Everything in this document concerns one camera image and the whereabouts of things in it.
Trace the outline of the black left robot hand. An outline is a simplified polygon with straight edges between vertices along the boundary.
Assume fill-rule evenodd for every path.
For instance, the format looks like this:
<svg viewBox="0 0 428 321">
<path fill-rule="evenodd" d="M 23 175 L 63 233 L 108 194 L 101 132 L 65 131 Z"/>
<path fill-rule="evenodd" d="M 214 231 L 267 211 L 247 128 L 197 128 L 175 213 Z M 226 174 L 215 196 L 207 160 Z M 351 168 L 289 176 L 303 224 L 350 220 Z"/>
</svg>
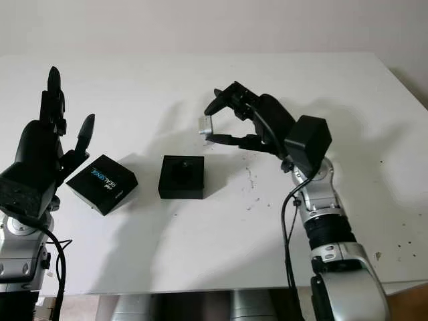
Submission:
<svg viewBox="0 0 428 321">
<path fill-rule="evenodd" d="M 89 114 L 78 133 L 76 147 L 64 152 L 60 138 L 67 132 L 65 96 L 60 71 L 51 67 L 47 89 L 41 94 L 39 118 L 21 134 L 15 160 L 4 172 L 11 181 L 29 187 L 60 186 L 89 157 L 95 115 Z"/>
</svg>

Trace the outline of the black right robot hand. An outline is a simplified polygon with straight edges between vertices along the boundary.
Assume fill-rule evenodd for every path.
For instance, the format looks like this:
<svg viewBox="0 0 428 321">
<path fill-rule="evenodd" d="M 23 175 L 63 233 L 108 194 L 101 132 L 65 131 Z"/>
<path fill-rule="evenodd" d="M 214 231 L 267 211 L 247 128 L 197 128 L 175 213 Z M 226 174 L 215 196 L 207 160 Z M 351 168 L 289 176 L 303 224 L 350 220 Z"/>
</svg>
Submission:
<svg viewBox="0 0 428 321">
<path fill-rule="evenodd" d="M 239 82 L 226 89 L 214 89 L 215 99 L 206 107 L 205 116 L 212 116 L 225 107 L 238 119 L 252 121 L 254 134 L 234 137 L 230 134 L 208 134 L 206 140 L 240 149 L 266 152 L 284 160 L 288 156 L 284 140 L 296 121 L 280 102 L 269 94 L 254 94 Z"/>
</svg>

